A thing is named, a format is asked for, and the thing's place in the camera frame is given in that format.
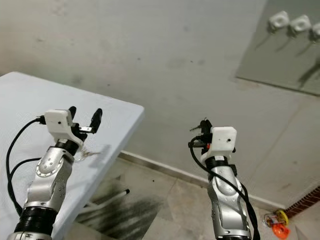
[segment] robotic arm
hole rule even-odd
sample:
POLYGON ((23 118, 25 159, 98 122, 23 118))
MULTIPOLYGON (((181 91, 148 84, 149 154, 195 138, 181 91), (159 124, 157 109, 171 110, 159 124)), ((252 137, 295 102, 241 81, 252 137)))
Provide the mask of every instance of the robotic arm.
POLYGON ((250 228, 241 204, 243 195, 240 196, 230 184, 217 177, 221 176, 242 192, 242 184, 236 178, 236 166, 228 162, 231 153, 236 151, 237 131, 230 126, 213 127, 207 119, 202 120, 200 125, 192 130, 198 128, 201 129, 202 135, 192 139, 188 146, 197 164, 208 172, 207 191, 212 204, 211 216, 215 238, 249 240, 250 228), (202 148, 200 161, 197 160, 193 148, 202 148))
POLYGON ((49 110, 39 118, 53 136, 55 146, 50 146, 39 160, 19 223, 8 240, 52 240, 53 224, 66 196, 74 155, 82 148, 87 134, 97 132, 102 118, 99 108, 90 126, 80 127, 73 122, 75 113, 76 107, 72 106, 69 110, 49 110))

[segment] orange toy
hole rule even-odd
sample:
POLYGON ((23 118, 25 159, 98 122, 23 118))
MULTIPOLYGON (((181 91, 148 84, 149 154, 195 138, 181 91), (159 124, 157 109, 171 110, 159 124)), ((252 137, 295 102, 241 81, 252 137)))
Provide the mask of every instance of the orange toy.
POLYGON ((287 239, 290 233, 290 229, 285 227, 282 223, 272 225, 272 231, 279 239, 287 239))

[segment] wall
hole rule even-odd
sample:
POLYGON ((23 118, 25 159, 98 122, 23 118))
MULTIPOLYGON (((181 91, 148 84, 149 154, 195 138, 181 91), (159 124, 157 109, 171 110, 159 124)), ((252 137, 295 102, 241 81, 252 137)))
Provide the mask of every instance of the wall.
POLYGON ((237 129, 252 195, 289 206, 319 182, 319 100, 234 78, 265 0, 0 3, 0 72, 144 106, 127 151, 205 176, 187 143, 207 117, 237 129))

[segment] white folding table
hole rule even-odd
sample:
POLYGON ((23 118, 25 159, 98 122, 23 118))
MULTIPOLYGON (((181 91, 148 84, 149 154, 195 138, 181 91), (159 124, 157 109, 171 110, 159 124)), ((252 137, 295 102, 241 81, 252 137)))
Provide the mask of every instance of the white folding table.
MULTIPOLYGON (((7 191, 5 167, 9 145, 18 131, 36 116, 49 109, 77 107, 74 122, 88 126, 93 113, 103 111, 100 128, 89 134, 84 146, 88 151, 101 152, 75 162, 67 182, 66 196, 57 215, 52 237, 60 240, 95 192, 108 169, 125 147, 144 116, 142 106, 112 97, 80 90, 34 76, 11 72, 0 77, 0 239, 6 240, 19 221, 7 191)), ((16 142, 10 155, 10 169, 20 161, 42 157, 54 146, 45 125, 28 127, 16 142)), ((20 205, 27 197, 27 188, 35 177, 37 162, 28 162, 15 172, 12 184, 20 205)))

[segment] floor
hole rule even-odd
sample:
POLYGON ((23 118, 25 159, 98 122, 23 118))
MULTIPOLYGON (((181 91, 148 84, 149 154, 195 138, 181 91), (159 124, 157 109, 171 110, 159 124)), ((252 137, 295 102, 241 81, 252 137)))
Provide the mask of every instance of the floor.
MULTIPOLYGON (((118 158, 91 198, 94 203, 125 189, 107 207, 79 215, 65 240, 214 240, 207 189, 118 158)), ((262 240, 277 240, 254 207, 262 240)), ((297 240, 292 223, 290 240, 297 240)))

